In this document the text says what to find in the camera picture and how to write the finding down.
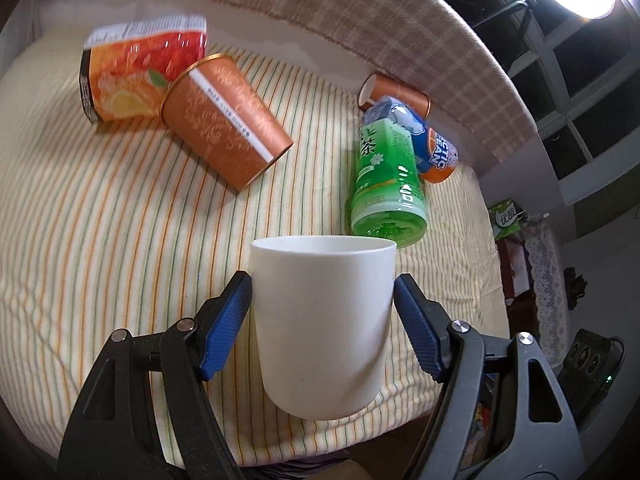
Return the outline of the white plastic cup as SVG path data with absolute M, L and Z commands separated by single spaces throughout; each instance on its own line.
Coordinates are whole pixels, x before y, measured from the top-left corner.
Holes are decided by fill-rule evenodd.
M 262 383 L 280 410 L 310 420 L 355 414 L 383 385 L 397 246 L 299 235 L 254 240 L 252 310 Z

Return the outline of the large orange paper cup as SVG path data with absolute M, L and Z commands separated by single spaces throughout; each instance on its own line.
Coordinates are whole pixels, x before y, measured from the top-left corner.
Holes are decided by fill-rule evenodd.
M 239 67 L 223 53 L 192 64 L 169 86 L 160 118 L 236 192 L 293 145 Z

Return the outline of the small orange paper cup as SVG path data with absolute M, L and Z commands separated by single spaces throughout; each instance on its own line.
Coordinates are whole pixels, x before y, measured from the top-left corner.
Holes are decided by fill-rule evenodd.
M 383 96 L 391 96 L 411 107 L 422 119 L 431 113 L 432 101 L 423 92 L 383 74 L 370 75 L 359 90 L 358 107 L 367 110 Z

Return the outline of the black speaker device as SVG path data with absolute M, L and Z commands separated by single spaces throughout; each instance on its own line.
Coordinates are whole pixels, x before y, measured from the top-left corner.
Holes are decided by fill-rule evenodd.
M 625 359 L 624 342 L 581 328 L 563 360 L 558 382 L 581 434 L 597 416 Z

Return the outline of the floral patterned cloth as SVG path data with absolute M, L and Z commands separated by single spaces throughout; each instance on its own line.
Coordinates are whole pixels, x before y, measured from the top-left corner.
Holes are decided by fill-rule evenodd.
M 560 248 L 546 220 L 526 226 L 524 248 L 535 295 L 538 342 L 552 367 L 559 366 L 570 348 L 568 303 Z

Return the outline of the green snack packet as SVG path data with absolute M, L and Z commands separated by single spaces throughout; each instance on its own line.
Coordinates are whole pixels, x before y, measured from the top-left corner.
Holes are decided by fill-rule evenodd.
M 489 207 L 488 214 L 496 242 L 518 232 L 527 219 L 527 212 L 512 198 Z

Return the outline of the green tea bottle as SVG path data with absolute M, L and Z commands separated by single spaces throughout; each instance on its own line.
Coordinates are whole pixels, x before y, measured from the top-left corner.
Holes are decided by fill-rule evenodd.
M 410 132 L 388 118 L 359 130 L 350 226 L 359 236 L 416 244 L 427 227 L 427 201 L 416 172 Z

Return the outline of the blue orange drink bottle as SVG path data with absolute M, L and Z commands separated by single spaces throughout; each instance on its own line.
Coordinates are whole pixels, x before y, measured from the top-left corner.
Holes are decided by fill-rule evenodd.
M 416 170 L 424 181 L 444 182 L 454 173 L 458 150 L 409 105 L 392 96 L 382 96 L 364 112 L 363 123 L 369 125 L 379 119 L 389 119 L 411 134 Z

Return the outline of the orange juice carton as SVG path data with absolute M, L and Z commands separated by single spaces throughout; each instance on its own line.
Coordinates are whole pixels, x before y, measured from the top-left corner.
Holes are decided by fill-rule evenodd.
M 198 14 L 99 27 L 84 43 L 79 91 L 94 124 L 155 118 L 169 86 L 206 53 L 207 22 Z

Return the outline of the plaid beige blanket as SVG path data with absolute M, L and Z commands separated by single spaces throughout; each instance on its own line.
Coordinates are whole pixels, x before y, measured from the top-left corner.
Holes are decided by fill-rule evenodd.
M 444 0 L 207 0 L 313 32 L 432 98 L 499 160 L 537 132 L 511 79 Z

